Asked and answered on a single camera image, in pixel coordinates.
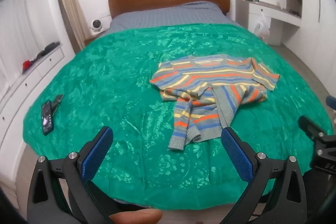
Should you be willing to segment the person's hand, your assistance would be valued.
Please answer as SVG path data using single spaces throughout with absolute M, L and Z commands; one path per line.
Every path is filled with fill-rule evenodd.
M 163 216 L 158 209 L 142 209 L 138 211 L 124 211 L 110 215 L 115 224 L 156 224 Z

